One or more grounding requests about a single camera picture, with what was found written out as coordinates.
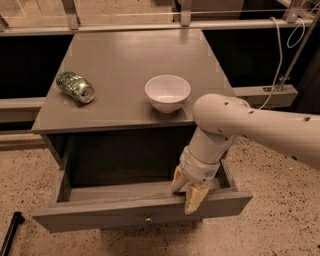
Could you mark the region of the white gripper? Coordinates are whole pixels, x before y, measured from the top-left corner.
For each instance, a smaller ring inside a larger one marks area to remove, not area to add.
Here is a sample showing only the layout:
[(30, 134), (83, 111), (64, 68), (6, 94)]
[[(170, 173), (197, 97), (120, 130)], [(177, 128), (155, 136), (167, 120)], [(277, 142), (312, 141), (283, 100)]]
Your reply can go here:
[(187, 183), (187, 180), (193, 183), (188, 184), (186, 189), (184, 206), (184, 213), (186, 215), (194, 213), (208, 194), (208, 185), (201, 182), (211, 181), (219, 168), (219, 163), (206, 164), (197, 160), (190, 153), (188, 146), (183, 149), (179, 166), (176, 167), (174, 172), (171, 191), (173, 193), (179, 192)]

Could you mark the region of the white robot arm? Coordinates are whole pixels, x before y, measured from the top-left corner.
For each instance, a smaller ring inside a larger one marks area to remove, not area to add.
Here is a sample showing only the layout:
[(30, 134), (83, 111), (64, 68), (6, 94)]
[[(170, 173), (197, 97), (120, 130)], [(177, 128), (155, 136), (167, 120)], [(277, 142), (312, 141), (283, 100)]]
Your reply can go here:
[(206, 94), (193, 105), (197, 128), (180, 156), (171, 185), (186, 190), (184, 213), (199, 208), (220, 160), (238, 136), (320, 169), (320, 117), (254, 109), (235, 97)]

